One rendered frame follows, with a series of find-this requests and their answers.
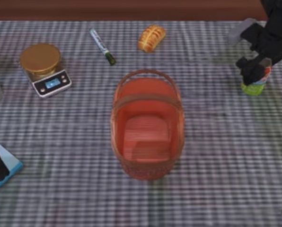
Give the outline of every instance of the brown wooden border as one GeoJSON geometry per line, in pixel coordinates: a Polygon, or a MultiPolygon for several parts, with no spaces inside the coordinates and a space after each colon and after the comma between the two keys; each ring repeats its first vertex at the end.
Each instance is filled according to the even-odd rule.
{"type": "Polygon", "coordinates": [[[266,20],[260,0],[0,0],[0,20],[266,20]]]}

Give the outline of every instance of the digital scale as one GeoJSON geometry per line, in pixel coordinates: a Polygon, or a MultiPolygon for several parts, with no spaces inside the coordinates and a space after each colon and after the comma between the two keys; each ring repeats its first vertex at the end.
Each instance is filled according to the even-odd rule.
{"type": "Polygon", "coordinates": [[[72,85],[60,64],[61,54],[51,44],[36,44],[20,55],[20,65],[41,98],[52,96],[72,85]]]}

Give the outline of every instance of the red container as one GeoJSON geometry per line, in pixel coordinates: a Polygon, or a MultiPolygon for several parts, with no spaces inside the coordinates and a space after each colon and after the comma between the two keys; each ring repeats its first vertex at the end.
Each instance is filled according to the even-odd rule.
{"type": "Polygon", "coordinates": [[[132,178],[155,180],[173,168],[184,146],[184,113],[179,91],[169,76],[138,70],[119,82],[111,114],[111,143],[132,178]],[[161,79],[142,77],[127,82],[144,73],[161,79]]]}

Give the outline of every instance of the wooden lid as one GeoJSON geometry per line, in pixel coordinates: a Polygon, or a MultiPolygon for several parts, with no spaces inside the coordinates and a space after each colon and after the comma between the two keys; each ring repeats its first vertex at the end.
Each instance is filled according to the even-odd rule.
{"type": "Polygon", "coordinates": [[[36,44],[26,48],[20,55],[20,64],[26,71],[46,74],[60,62],[61,54],[51,44],[36,44]]]}

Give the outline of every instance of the bread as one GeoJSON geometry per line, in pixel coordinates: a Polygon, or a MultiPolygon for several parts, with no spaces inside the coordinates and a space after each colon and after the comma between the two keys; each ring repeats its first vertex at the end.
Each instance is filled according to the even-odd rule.
{"type": "Polygon", "coordinates": [[[146,53],[153,52],[156,46],[165,37],[165,30],[157,25],[147,27],[138,40],[138,49],[146,53]]]}

